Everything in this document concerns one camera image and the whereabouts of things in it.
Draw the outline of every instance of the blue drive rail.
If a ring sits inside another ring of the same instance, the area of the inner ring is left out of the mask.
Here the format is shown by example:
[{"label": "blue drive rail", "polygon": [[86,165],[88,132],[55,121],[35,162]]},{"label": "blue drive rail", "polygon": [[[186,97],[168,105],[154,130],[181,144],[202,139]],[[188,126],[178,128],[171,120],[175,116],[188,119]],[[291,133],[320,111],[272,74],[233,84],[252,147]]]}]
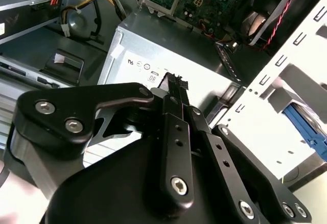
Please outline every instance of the blue drive rail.
[{"label": "blue drive rail", "polygon": [[293,123],[295,128],[300,132],[305,142],[313,148],[319,156],[327,162],[327,142],[326,135],[320,129],[314,128],[312,121],[308,122],[303,117],[303,113],[296,104],[290,104],[283,114]]}]

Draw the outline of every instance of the regulatory label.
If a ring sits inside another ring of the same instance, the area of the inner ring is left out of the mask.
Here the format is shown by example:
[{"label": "regulatory label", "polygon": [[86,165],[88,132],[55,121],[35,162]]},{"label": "regulatory label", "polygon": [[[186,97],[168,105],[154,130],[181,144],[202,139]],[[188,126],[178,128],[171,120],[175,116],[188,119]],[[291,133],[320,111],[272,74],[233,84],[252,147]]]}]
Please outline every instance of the regulatory label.
[{"label": "regulatory label", "polygon": [[0,23],[0,36],[5,33],[5,23]]},{"label": "regulatory label", "polygon": [[115,82],[138,82],[151,89],[159,86],[166,72],[167,69],[160,68],[153,62],[127,51]]}]

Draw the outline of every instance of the rectangular slot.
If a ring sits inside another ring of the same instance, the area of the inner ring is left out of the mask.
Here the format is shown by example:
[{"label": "rectangular slot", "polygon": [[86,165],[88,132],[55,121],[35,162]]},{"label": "rectangular slot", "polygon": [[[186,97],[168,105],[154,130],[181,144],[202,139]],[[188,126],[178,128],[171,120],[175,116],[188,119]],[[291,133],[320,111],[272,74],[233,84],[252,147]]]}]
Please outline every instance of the rectangular slot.
[{"label": "rectangular slot", "polygon": [[285,62],[285,60],[287,60],[287,57],[282,55],[281,58],[276,62],[275,66],[280,67]]},{"label": "rectangular slot", "polygon": [[37,81],[45,85],[50,84],[48,81],[46,81],[44,78],[41,77],[37,77]]},{"label": "rectangular slot", "polygon": [[41,77],[37,77],[37,81],[44,84],[44,85],[50,86],[51,88],[60,88],[59,85],[57,85],[55,83],[50,83],[46,79],[41,78]]},{"label": "rectangular slot", "polygon": [[299,46],[300,43],[305,39],[306,36],[307,36],[307,35],[306,35],[306,34],[304,35],[304,33],[302,32],[302,33],[301,33],[301,34],[296,38],[296,40],[293,42],[293,44],[296,45],[296,46]]},{"label": "rectangular slot", "polygon": [[313,18],[314,21],[319,22],[327,13],[327,8],[323,7],[319,13]]},{"label": "rectangular slot", "polygon": [[17,69],[15,67],[12,67],[11,65],[5,64],[3,62],[0,62],[0,67],[2,67],[4,69],[7,69],[7,70],[9,70],[11,72],[14,72],[16,74],[19,74],[21,76],[24,76],[24,77],[26,76],[26,72],[24,72],[24,71],[22,71],[20,69]]},{"label": "rectangular slot", "polygon": [[266,82],[268,81],[270,79],[270,77],[268,77],[267,75],[265,75],[264,76],[264,78],[260,81],[260,85],[265,85],[266,84]]},{"label": "rectangular slot", "polygon": [[235,110],[237,113],[240,113],[241,110],[243,110],[243,108],[245,107],[245,105],[240,104],[239,107],[237,107],[237,109]]}]

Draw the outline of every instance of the red and black wire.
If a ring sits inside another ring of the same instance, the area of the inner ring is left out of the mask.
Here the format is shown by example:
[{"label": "red and black wire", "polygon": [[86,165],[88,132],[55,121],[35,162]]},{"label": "red and black wire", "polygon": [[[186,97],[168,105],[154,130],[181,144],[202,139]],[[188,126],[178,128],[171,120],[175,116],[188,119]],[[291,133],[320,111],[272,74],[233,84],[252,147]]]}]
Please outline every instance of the red and black wire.
[{"label": "red and black wire", "polygon": [[265,48],[267,48],[270,44],[271,44],[271,41],[272,39],[274,38],[274,36],[276,35],[276,32],[277,32],[277,29],[278,27],[280,26],[280,24],[282,23],[282,19],[284,18],[285,16],[285,13],[288,11],[288,9],[290,8],[290,5],[291,5],[291,2],[293,0],[288,0],[284,9],[283,9],[283,12],[280,14],[280,16],[278,17],[278,21],[276,23],[276,26],[274,27],[272,33],[271,33],[271,36],[270,38],[268,39],[267,43],[262,47],[262,50],[264,50]]}]

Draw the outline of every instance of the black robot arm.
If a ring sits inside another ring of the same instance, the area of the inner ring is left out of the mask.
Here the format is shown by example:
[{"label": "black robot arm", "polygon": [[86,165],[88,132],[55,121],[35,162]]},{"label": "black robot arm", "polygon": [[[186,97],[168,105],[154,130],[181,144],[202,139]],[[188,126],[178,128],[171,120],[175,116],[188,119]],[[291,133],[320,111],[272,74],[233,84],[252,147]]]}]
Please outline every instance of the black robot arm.
[{"label": "black robot arm", "polygon": [[[311,223],[226,126],[210,130],[186,89],[167,73],[153,93],[126,83],[23,94],[6,153],[50,199],[45,223]],[[143,135],[84,168],[99,109],[112,134]]]}]

